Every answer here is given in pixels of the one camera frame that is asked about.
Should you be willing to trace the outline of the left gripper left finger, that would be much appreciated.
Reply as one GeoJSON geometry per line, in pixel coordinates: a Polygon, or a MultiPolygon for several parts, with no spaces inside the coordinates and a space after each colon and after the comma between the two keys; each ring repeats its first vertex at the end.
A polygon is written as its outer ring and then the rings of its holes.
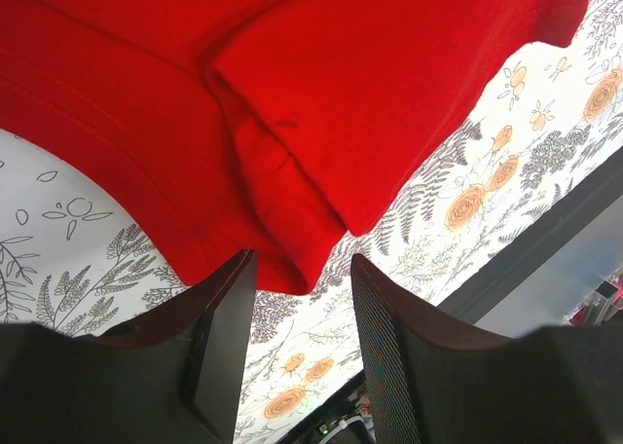
{"type": "Polygon", "coordinates": [[[232,442],[256,286],[244,250],[98,336],[3,325],[2,441],[232,442]]]}

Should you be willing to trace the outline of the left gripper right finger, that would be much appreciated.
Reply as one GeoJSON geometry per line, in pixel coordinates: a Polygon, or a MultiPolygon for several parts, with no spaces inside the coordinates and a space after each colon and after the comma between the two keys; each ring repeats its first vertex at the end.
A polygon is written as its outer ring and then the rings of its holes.
{"type": "Polygon", "coordinates": [[[353,256],[352,302],[380,443],[618,443],[622,327],[517,339],[461,321],[353,256]]]}

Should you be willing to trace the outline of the red t-shirt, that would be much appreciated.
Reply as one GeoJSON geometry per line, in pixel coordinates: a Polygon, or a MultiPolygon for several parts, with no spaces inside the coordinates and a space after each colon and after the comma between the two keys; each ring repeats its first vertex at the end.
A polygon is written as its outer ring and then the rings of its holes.
{"type": "Polygon", "coordinates": [[[1,126],[112,196],[181,280],[244,249],[311,292],[522,46],[588,0],[1,0],[1,126]]]}

